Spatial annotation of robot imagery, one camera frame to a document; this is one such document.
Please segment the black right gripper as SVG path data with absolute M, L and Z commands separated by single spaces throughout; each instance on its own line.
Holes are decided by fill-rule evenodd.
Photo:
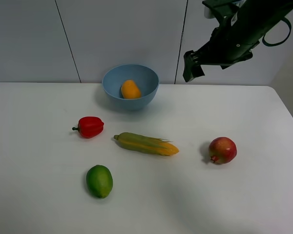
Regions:
M 226 69 L 251 59 L 251 50 L 259 44 L 260 38 L 261 28 L 257 25 L 227 25 L 215 28 L 210 40 L 199 50 L 185 52 L 184 81 L 190 82 L 195 77 L 204 76 L 202 65 L 218 65 Z

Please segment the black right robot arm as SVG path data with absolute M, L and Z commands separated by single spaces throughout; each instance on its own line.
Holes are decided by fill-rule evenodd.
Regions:
M 197 51 L 184 54 L 185 82 L 204 76 L 203 65 L 219 65 L 226 69 L 253 57 L 259 43 L 267 47 L 265 35 L 280 21 L 291 27 L 286 15 L 293 10 L 293 0 L 247 0 L 237 6 L 233 0 L 205 0 L 219 22 L 209 41 Z

